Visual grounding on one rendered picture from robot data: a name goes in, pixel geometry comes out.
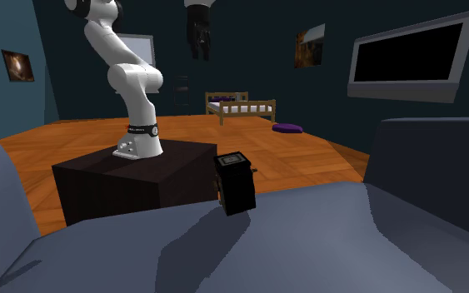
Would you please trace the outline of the black box-shaped appliance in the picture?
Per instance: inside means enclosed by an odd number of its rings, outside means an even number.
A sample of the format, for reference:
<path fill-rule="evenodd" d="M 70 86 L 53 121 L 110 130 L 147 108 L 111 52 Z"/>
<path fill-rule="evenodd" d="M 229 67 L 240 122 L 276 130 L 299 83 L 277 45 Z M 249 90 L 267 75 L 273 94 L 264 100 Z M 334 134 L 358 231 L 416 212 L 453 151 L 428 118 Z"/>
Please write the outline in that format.
<path fill-rule="evenodd" d="M 215 156 L 217 189 L 220 202 L 227 216 L 256 207 L 255 186 L 251 162 L 240 152 Z"/>

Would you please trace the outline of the grey-framed dark window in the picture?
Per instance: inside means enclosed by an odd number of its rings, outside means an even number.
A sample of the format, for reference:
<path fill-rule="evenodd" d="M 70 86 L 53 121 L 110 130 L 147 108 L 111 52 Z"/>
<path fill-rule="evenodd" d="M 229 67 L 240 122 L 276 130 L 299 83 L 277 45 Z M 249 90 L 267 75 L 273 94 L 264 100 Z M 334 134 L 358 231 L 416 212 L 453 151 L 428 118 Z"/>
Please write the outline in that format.
<path fill-rule="evenodd" d="M 469 12 L 355 40 L 349 97 L 453 103 L 469 49 Z"/>

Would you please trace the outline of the wooden bed with white mattress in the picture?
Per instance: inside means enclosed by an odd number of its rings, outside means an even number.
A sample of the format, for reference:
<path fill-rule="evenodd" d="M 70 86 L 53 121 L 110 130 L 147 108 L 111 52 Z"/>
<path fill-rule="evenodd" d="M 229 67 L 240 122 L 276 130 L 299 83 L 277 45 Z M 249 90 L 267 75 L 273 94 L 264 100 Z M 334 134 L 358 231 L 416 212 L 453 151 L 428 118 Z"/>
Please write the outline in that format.
<path fill-rule="evenodd" d="M 270 117 L 276 121 L 275 100 L 250 100 L 248 92 L 205 92 L 206 114 L 219 117 L 224 125 L 226 117 Z"/>

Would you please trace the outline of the purple floor cushion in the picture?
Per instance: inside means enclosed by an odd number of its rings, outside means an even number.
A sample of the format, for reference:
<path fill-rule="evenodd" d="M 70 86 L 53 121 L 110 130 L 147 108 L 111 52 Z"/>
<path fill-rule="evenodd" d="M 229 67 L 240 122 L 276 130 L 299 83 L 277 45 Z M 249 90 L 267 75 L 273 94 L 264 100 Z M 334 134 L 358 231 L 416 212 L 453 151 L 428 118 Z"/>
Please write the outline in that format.
<path fill-rule="evenodd" d="M 302 127 L 290 123 L 277 123 L 272 126 L 272 130 L 279 133 L 303 133 Z"/>

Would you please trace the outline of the dark brown wall picture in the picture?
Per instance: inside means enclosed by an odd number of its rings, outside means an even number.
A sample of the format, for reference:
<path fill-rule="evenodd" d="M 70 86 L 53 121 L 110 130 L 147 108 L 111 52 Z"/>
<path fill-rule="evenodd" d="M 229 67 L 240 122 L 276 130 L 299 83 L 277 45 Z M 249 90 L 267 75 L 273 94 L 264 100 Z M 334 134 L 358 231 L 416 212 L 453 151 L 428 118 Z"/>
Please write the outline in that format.
<path fill-rule="evenodd" d="M 33 82 L 34 76 L 29 56 L 26 54 L 2 50 L 10 82 Z"/>

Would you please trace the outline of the brown landscape wall picture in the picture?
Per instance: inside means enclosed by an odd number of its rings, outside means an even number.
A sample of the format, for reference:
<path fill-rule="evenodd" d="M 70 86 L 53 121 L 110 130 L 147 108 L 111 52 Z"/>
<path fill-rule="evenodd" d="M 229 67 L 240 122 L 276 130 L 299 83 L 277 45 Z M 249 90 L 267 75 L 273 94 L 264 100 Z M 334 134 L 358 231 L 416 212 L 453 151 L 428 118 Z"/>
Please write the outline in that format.
<path fill-rule="evenodd" d="M 296 35 L 294 67 L 315 67 L 322 64 L 326 25 L 318 25 Z"/>

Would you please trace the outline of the grey-blue sofa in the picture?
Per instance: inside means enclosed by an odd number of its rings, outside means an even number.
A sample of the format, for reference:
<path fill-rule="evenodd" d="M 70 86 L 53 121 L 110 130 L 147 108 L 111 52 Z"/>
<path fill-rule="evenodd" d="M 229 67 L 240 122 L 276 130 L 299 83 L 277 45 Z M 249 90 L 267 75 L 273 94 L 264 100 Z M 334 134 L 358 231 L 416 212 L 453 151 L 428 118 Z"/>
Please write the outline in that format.
<path fill-rule="evenodd" d="M 360 183 L 48 236 L 0 146 L 0 293 L 469 293 L 469 117 L 382 121 Z"/>

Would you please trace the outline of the dark brown robot stand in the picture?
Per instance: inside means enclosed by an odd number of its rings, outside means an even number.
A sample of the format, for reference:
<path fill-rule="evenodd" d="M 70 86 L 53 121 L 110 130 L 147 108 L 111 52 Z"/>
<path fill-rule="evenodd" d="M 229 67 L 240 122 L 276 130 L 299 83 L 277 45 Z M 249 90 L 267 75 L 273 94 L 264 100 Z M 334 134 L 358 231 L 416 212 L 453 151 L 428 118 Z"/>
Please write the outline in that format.
<path fill-rule="evenodd" d="M 217 199 L 217 145 L 162 140 L 163 154 L 128 160 L 109 147 L 52 166 L 64 219 L 80 221 Z"/>

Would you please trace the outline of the grey-framed white panel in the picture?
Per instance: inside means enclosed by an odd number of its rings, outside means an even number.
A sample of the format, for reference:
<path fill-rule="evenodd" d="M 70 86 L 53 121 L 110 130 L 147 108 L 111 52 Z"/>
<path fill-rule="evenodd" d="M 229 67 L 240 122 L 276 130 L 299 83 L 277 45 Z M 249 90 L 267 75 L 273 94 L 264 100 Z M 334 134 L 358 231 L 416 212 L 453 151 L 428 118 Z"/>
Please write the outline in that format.
<path fill-rule="evenodd" d="M 119 33 L 122 42 L 143 61 L 156 67 L 153 36 Z"/>

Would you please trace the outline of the dark ladder shelf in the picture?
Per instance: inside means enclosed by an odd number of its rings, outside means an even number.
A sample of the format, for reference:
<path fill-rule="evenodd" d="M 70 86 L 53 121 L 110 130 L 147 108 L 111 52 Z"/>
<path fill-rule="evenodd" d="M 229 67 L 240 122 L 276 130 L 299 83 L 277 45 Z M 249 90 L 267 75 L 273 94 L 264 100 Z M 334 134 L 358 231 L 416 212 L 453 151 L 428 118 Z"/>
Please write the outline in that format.
<path fill-rule="evenodd" d="M 188 76 L 175 76 L 173 83 L 173 105 L 175 107 L 190 106 Z"/>

